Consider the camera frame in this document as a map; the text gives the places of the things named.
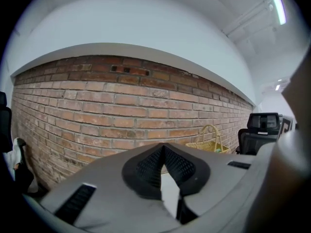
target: ceiling light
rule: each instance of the ceiling light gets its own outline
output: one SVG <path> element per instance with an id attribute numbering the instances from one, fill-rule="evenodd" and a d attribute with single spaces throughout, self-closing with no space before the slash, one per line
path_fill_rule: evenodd
<path id="1" fill-rule="evenodd" d="M 284 6 L 282 4 L 282 0 L 273 0 L 273 1 L 274 1 L 274 4 L 276 5 L 276 11 L 277 11 L 280 24 L 283 25 L 286 22 L 286 17 L 285 17 L 285 11 L 284 11 Z"/>

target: basket handle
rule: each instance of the basket handle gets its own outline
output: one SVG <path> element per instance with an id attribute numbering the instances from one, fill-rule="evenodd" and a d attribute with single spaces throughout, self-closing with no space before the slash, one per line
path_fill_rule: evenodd
<path id="1" fill-rule="evenodd" d="M 220 133 L 219 133 L 218 129 L 217 129 L 214 125 L 212 125 L 212 124 L 207 124 L 207 125 L 205 125 L 205 126 L 202 128 L 203 142 L 204 142 L 205 131 L 206 131 L 206 129 L 207 129 L 208 127 L 212 127 L 213 130 L 214 130 L 214 132 L 215 132 L 215 149 L 214 149 L 214 152 L 216 151 L 217 138 L 219 139 L 219 143 L 220 143 L 220 146 L 221 146 L 221 151 L 223 152 L 224 150 L 223 150 L 222 138 L 221 138 L 221 136 L 220 136 Z"/>

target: brick wall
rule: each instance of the brick wall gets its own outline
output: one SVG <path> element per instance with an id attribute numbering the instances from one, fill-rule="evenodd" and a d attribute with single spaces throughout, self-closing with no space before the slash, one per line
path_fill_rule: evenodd
<path id="1" fill-rule="evenodd" d="M 12 111 L 13 137 L 26 140 L 38 179 L 51 188 L 96 158 L 155 142 L 194 142 L 205 124 L 216 125 L 234 150 L 252 106 L 173 67 L 82 56 L 19 74 Z"/>

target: wicker basket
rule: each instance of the wicker basket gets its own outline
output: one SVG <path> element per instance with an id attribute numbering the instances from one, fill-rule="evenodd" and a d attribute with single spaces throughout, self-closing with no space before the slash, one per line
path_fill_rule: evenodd
<path id="1" fill-rule="evenodd" d="M 214 132 L 216 135 L 215 141 L 205 141 L 204 140 L 205 129 L 207 129 L 208 127 L 212 127 L 214 129 Z M 202 129 L 202 134 L 203 134 L 203 141 L 202 142 L 187 143 L 186 146 L 194 148 L 194 149 L 200 149 L 200 150 L 212 151 L 212 152 L 216 152 L 216 149 L 220 149 L 221 150 L 220 153 L 227 153 L 230 150 L 228 147 L 223 146 L 220 133 L 214 125 L 211 125 L 211 124 L 205 125 Z"/>

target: black office chair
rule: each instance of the black office chair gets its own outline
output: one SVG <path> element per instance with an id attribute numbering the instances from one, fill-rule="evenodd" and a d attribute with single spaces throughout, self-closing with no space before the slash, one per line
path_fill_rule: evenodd
<path id="1" fill-rule="evenodd" d="M 0 92 L 0 140 L 1 140 L 1 152 L 8 153 L 13 149 L 12 137 L 11 137 L 11 120 L 12 111 L 6 107 L 6 94 Z M 34 175 L 28 169 L 23 147 L 26 145 L 25 141 L 21 138 L 17 139 L 17 144 L 21 154 L 21 161 L 18 165 L 18 169 L 15 171 L 15 183 L 23 193 L 27 192 L 28 187 L 34 179 Z"/>
<path id="2" fill-rule="evenodd" d="M 276 142 L 280 129 L 278 113 L 251 113 L 247 129 L 238 132 L 238 154 L 256 155 L 262 145 Z"/>

